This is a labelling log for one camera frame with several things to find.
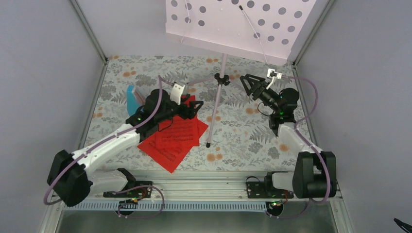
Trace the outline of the red sheet music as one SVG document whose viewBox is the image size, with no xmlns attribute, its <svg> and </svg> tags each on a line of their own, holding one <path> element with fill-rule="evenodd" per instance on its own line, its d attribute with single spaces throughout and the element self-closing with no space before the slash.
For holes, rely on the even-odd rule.
<svg viewBox="0 0 412 233">
<path fill-rule="evenodd" d="M 199 146 L 198 118 L 182 119 L 174 116 L 159 125 L 155 145 L 160 149 L 189 148 Z"/>
<path fill-rule="evenodd" d="M 207 131 L 207 128 L 208 126 L 205 123 L 198 120 L 199 139 Z M 193 147 L 160 149 L 155 145 L 156 133 L 144 140 L 137 148 L 149 155 L 165 170 L 173 173 Z"/>
</svg>

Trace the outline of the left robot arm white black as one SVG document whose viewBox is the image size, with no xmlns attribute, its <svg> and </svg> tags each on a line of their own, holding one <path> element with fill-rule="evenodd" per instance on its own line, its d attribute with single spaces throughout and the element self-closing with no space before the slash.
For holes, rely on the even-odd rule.
<svg viewBox="0 0 412 233">
<path fill-rule="evenodd" d="M 166 90 L 155 89 L 145 104 L 111 134 L 74 152 L 58 152 L 47 178 L 49 189 L 44 203 L 51 204 L 48 201 L 50 192 L 54 192 L 68 207 L 104 192 L 119 192 L 124 197 L 132 195 L 135 183 L 127 170 L 118 168 L 103 172 L 98 168 L 114 155 L 144 142 L 160 130 L 159 126 L 164 121 L 176 116 L 183 120 L 194 119 L 204 104 L 201 100 L 190 100 L 190 94 L 180 95 L 178 100 L 173 101 Z"/>
</svg>

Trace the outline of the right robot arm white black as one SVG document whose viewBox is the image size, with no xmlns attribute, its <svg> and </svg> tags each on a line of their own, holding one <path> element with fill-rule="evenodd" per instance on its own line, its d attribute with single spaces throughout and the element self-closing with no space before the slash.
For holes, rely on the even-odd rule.
<svg viewBox="0 0 412 233">
<path fill-rule="evenodd" d="M 336 195 L 336 157 L 324 151 L 303 136 L 298 129 L 294 111 L 299 101 L 299 92 L 286 88 L 279 93 L 270 88 L 266 79 L 247 74 L 240 81 L 248 96 L 260 100 L 272 109 L 269 128 L 275 136 L 296 155 L 293 172 L 273 172 L 263 185 L 264 194 L 276 197 L 282 190 L 292 192 L 299 199 L 326 202 Z"/>
</svg>

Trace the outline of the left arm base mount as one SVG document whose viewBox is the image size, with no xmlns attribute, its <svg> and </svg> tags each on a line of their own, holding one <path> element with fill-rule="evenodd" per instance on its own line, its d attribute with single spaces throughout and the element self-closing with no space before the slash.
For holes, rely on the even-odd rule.
<svg viewBox="0 0 412 233">
<path fill-rule="evenodd" d="M 153 184 L 151 181 L 139 181 L 132 173 L 124 168 L 112 171 L 104 171 L 103 197 L 105 198 L 125 198 L 117 205 L 115 213 L 118 217 L 127 218 L 133 211 L 123 211 L 128 205 L 137 205 L 140 200 L 151 197 Z"/>
</svg>

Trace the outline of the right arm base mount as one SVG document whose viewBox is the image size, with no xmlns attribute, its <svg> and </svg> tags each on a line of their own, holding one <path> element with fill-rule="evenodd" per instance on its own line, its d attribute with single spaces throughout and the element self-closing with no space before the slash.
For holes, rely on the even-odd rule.
<svg viewBox="0 0 412 233">
<path fill-rule="evenodd" d="M 263 180 L 256 176 L 249 176 L 245 180 L 248 199 L 273 199 L 265 202 L 266 214 L 269 217 L 280 216 L 284 205 L 294 197 L 292 191 L 274 187 L 274 174 L 275 171 L 268 172 Z"/>
</svg>

